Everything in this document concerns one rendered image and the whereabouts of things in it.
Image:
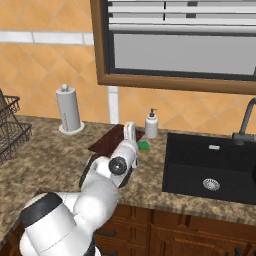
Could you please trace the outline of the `brown wooden cupboard door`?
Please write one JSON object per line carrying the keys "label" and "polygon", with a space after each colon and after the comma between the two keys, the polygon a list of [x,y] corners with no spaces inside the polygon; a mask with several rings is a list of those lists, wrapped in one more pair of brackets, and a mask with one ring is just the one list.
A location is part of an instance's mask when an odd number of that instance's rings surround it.
{"label": "brown wooden cupboard door", "polygon": [[151,228],[149,256],[256,256],[256,243],[178,230]]}

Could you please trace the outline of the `dark grey tap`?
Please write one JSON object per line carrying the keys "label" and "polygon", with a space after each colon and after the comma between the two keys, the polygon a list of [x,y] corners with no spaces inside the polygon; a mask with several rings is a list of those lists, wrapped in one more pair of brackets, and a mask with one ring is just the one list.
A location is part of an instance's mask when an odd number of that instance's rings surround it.
{"label": "dark grey tap", "polygon": [[247,128],[253,107],[255,105],[256,105],[256,98],[252,98],[247,105],[240,131],[238,133],[232,134],[232,140],[236,145],[242,146],[245,142],[256,143],[256,135],[246,133],[246,128]]}

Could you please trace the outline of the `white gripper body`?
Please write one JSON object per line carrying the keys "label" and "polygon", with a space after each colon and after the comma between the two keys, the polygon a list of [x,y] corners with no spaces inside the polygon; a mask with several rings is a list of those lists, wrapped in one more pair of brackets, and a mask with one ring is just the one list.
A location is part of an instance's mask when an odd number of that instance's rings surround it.
{"label": "white gripper body", "polygon": [[125,140],[136,140],[136,125],[134,122],[127,122],[123,129]]}

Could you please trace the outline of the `white paper towel roll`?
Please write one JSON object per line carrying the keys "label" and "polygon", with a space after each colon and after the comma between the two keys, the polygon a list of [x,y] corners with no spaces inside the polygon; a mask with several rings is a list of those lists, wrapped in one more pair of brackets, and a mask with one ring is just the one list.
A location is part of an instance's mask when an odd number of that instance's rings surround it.
{"label": "white paper towel roll", "polygon": [[63,84],[56,90],[56,98],[61,117],[59,131],[65,135],[81,132],[85,124],[80,120],[76,89]]}

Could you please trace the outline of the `wooden framed window with blinds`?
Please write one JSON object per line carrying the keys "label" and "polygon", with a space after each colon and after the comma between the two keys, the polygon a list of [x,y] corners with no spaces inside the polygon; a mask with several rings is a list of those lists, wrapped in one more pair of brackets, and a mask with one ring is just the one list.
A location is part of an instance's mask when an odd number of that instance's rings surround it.
{"label": "wooden framed window with blinds", "polygon": [[100,85],[256,95],[256,0],[90,0]]}

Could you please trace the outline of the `brown wooden drawer front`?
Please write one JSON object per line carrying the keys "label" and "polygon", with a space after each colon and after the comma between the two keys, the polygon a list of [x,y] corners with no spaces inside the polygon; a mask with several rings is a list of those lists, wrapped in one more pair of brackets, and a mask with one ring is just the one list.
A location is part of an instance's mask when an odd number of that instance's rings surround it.
{"label": "brown wooden drawer front", "polygon": [[102,256],[148,256],[150,210],[118,205],[111,219],[97,231],[116,231],[115,237],[95,234]]}

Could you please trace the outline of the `black sink basin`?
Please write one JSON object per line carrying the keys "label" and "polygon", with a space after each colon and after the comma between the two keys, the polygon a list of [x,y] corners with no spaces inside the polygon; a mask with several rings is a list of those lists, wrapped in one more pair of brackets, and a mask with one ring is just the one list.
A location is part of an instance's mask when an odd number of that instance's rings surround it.
{"label": "black sink basin", "polygon": [[256,143],[168,133],[162,191],[256,205]]}

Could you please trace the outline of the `dark brown cutting board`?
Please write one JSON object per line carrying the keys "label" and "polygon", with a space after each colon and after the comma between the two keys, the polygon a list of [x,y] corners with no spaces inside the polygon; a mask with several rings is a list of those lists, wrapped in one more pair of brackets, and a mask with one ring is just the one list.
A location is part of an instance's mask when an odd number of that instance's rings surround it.
{"label": "dark brown cutting board", "polygon": [[124,126],[117,124],[91,145],[89,150],[102,156],[110,156],[123,139]]}

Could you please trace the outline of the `white soap dispenser bottle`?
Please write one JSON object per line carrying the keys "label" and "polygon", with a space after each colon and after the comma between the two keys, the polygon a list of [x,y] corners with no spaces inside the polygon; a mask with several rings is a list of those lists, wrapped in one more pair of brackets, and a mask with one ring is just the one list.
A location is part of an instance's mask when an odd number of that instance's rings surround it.
{"label": "white soap dispenser bottle", "polygon": [[158,134],[158,118],[152,108],[145,119],[145,135],[149,139],[155,139]]}

